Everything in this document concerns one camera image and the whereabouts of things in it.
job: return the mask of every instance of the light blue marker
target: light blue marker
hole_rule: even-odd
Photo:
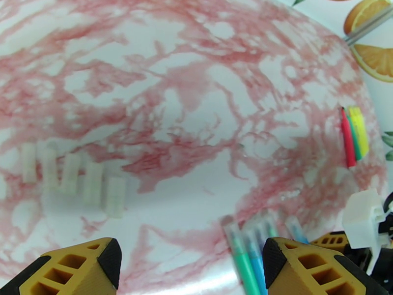
[[[255,228],[246,228],[242,231],[244,234],[244,242],[247,252],[250,257],[251,266],[253,267],[256,282],[258,284],[261,295],[268,295],[265,282],[265,271],[263,268],[263,259],[261,255],[261,248],[257,237]]]
[[[295,241],[309,244],[306,235],[303,232],[302,226],[296,216],[290,216],[285,220],[285,226],[294,238]]]

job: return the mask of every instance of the white block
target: white block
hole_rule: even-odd
[[[77,154],[67,154],[64,158],[63,173],[60,190],[69,195],[76,195],[78,191],[78,175],[81,158]]]
[[[378,234],[379,223],[385,221],[383,200],[375,189],[350,196],[342,215],[342,226],[352,249],[370,248],[372,258],[366,270],[371,275],[381,247],[390,243],[389,237]]]
[[[83,201],[86,204],[100,205],[103,172],[102,163],[89,162],[87,164],[83,188]]]
[[[35,161],[35,144],[22,144],[22,181],[23,183],[36,183],[37,171]]]
[[[42,180],[44,190],[54,191],[58,189],[57,177],[57,153],[54,149],[47,147],[42,155]]]
[[[107,186],[105,212],[112,218],[121,218],[124,212],[126,180],[121,177],[110,177]]]

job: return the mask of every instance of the red marble pattern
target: red marble pattern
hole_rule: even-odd
[[[240,294],[217,222],[223,214],[242,222],[283,207],[310,233],[326,232],[351,193],[386,192],[379,128],[358,66],[338,37],[282,5],[2,0],[0,22],[4,281],[44,251],[109,235],[132,240],[120,240],[120,295]],[[347,170],[338,108],[353,104],[365,113],[370,153]],[[60,239],[60,216],[45,204],[40,182],[22,184],[15,149],[30,140],[54,141],[97,162],[122,161],[111,165],[139,181],[135,198],[159,199],[165,195],[157,186],[172,180],[182,185],[182,203],[172,202],[178,210],[163,214],[165,225],[138,206],[132,222],[115,226],[70,212],[61,222],[78,224]],[[187,175],[205,169],[208,181],[220,173],[208,168],[219,159],[229,179],[194,182],[206,211],[198,211],[200,225],[188,225]],[[41,179],[40,165],[37,171]],[[248,191],[221,194],[232,182]],[[122,233],[111,229],[118,226]],[[178,252],[167,254],[164,245]],[[171,259],[182,255],[175,265]]]

